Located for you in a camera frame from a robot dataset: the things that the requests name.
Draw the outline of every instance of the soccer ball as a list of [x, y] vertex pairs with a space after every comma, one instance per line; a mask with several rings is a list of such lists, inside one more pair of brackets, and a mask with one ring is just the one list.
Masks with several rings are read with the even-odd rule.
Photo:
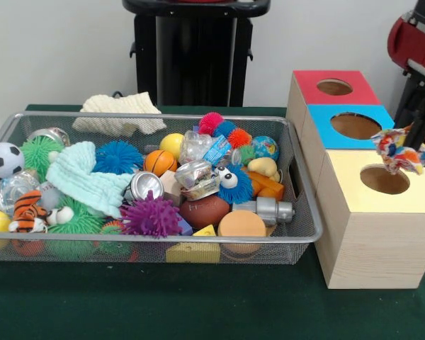
[[13, 176], [25, 166], [22, 151], [11, 143], [0, 143], [0, 179]]

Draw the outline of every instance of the pink spiky ball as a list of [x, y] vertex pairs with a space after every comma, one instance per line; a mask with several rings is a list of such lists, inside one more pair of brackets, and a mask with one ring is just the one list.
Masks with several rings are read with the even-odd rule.
[[182, 230], [178, 225], [181, 218], [176, 215], [179, 209], [172, 207], [171, 203], [162, 197], [154, 199], [150, 190], [145, 200], [135, 200], [132, 205], [124, 205], [121, 208], [123, 234], [154, 237], [178, 235]]
[[221, 122], [224, 121], [224, 118], [217, 112], [206, 113], [203, 118], [201, 118], [198, 123], [198, 133], [201, 135], [214, 135], [215, 129], [219, 126]]

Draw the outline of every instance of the tiger toy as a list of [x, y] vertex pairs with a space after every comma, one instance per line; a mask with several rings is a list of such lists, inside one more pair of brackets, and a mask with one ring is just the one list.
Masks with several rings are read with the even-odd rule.
[[46, 232], [46, 209], [37, 205], [41, 199], [39, 190], [22, 195], [14, 203], [13, 222], [9, 225], [10, 232]]

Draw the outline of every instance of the stacked boxes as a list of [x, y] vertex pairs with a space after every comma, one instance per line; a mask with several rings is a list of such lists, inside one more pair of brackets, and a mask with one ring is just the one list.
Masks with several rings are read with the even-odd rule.
[[416, 288], [425, 272], [425, 173], [392, 176], [369, 140], [393, 127], [360, 72], [296, 71], [287, 119], [300, 140], [324, 234], [329, 288]]

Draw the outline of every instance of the metal basket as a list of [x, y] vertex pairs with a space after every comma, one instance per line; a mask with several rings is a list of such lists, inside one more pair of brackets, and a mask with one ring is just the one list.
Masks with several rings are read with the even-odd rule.
[[[59, 127], [65, 130], [72, 143], [89, 140], [100, 146], [117, 137], [101, 133], [79, 132], [73, 122], [80, 117], [125, 120], [128, 124], [152, 124], [163, 118], [167, 128], [152, 135], [137, 131], [132, 137], [120, 137], [140, 151], [147, 145], [158, 145], [173, 132], [185, 133], [197, 125], [196, 115], [135, 115], [98, 113], [24, 112], [11, 116], [0, 129], [0, 142], [22, 145], [31, 132], [41, 128]], [[291, 223], [280, 223], [270, 237], [152, 237], [101, 234], [22, 234], [0, 233], [0, 242], [7, 245], [0, 250], [0, 261], [78, 261], [78, 262], [166, 262], [166, 251], [176, 244], [193, 250], [193, 259], [184, 262], [236, 264], [295, 264], [307, 246], [322, 234], [322, 223], [312, 193], [310, 178], [302, 158], [298, 138], [292, 125], [276, 117], [227, 116], [228, 120], [253, 136], [266, 135], [280, 147], [278, 168], [283, 172], [284, 200], [293, 203], [295, 216]], [[228, 256], [226, 249], [258, 249], [251, 256]], [[217, 246], [220, 258], [217, 259]]]

